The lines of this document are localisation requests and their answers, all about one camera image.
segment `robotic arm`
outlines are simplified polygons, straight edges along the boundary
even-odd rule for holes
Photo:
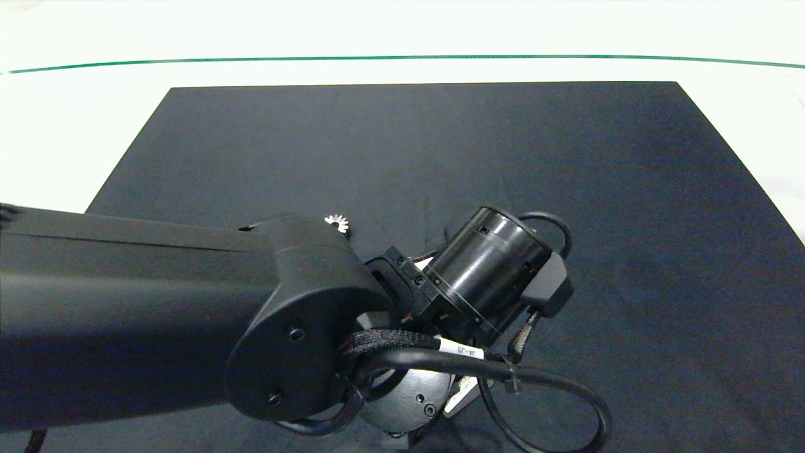
[[[530,218],[561,227],[563,250]],[[500,417],[499,380],[590,402],[599,430],[583,451],[609,436],[592,390],[517,364],[572,293],[569,234],[549,214],[481,207],[419,267],[393,247],[363,264],[337,229],[298,216],[226,230],[3,206],[0,222],[0,431],[228,401],[305,435],[360,413],[405,448],[480,393],[507,437],[543,451]],[[508,355],[482,349],[526,310]]]

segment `white background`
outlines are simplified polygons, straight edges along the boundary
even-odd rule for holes
[[[15,69],[234,56],[621,54],[805,64],[803,2],[0,2],[0,200],[84,212],[173,86],[677,81],[805,241],[805,69],[663,60],[368,60]]]

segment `cylindrical motor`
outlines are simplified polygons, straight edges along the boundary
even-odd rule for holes
[[[504,210],[481,207],[425,269],[447,303],[438,327],[490,345],[524,309],[519,298],[551,249]]]

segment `green line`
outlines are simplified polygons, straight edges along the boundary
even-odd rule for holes
[[[95,68],[98,66],[123,66],[128,64],[161,63],[221,63],[228,61],[332,61],[332,60],[509,60],[509,59],[572,59],[592,58],[610,60],[670,60],[700,61],[705,63],[753,64],[778,68],[805,69],[805,64],[775,63],[773,61],[728,60],[725,58],[699,58],[695,56],[656,56],[656,55],[384,55],[384,56],[243,56],[230,58],[171,58],[166,60],[104,61],[100,63],[66,64],[44,68],[13,69],[0,74],[37,73],[60,69]]]

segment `black plastic housing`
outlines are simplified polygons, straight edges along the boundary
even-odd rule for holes
[[[228,398],[258,418],[312,415],[340,400],[354,318],[390,306],[320,220],[247,232],[19,211],[0,222],[0,431]]]

